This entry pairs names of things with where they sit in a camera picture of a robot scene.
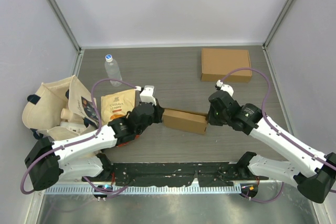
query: plastic water bottle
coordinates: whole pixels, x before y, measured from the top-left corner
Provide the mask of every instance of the plastic water bottle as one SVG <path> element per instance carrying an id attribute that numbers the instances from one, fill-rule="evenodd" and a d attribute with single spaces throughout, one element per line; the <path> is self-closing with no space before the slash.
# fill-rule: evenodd
<path id="1" fill-rule="evenodd" d="M 117 61 L 113 59 L 112 55 L 106 55 L 105 60 L 106 60 L 105 69 L 108 77 L 111 79 L 117 79 L 122 81 Z M 121 84 L 121 82 L 119 81 L 110 81 L 110 82 L 113 86 L 119 86 Z"/>

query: chip bag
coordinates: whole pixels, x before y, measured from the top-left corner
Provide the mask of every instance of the chip bag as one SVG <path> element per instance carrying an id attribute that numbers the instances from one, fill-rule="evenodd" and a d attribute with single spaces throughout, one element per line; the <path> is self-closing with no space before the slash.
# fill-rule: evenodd
<path id="1" fill-rule="evenodd" d="M 135 90 L 125 90 L 115 94 L 101 97 L 102 125 L 108 124 L 115 118 L 119 118 L 132 111 L 135 107 Z"/>

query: black bracket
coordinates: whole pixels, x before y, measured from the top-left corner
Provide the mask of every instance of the black bracket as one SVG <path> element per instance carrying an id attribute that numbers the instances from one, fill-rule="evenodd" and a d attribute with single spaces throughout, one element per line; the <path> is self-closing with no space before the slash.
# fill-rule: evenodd
<path id="1" fill-rule="evenodd" d="M 52 150 L 52 143 L 47 137 L 36 142 L 25 159 L 26 167 L 28 168 L 38 157 L 50 150 Z M 29 172 L 29 176 L 34 190 L 41 191 L 54 185 L 61 173 L 63 170 L 59 169 L 58 157 L 52 153 L 38 162 Z"/>
<path id="2" fill-rule="evenodd" d="M 336 166 L 336 154 L 334 152 L 325 156 L 327 163 Z M 316 202 L 323 203 L 326 196 L 336 180 L 336 172 L 326 165 L 323 165 L 314 176 L 306 178 L 301 173 L 294 176 L 298 183 L 298 190 L 306 198 Z"/>

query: bottle cap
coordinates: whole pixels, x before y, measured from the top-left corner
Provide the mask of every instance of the bottle cap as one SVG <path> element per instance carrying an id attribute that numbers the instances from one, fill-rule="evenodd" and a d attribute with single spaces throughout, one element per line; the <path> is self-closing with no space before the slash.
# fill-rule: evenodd
<path id="1" fill-rule="evenodd" d="M 112 57 L 112 55 L 106 55 L 106 56 L 105 56 L 105 60 L 106 60 L 107 62 L 112 62 L 112 61 L 113 61 L 113 57 Z"/>

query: orange label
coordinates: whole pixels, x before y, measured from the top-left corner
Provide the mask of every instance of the orange label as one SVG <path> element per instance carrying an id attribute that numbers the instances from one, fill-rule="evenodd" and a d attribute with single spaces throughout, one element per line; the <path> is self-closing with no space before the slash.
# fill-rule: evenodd
<path id="1" fill-rule="evenodd" d="M 120 118 L 120 117 L 122 117 L 123 115 L 112 115 L 111 117 L 110 117 L 110 119 L 111 119 L 111 121 L 113 120 L 113 119 L 116 119 L 116 118 Z"/>

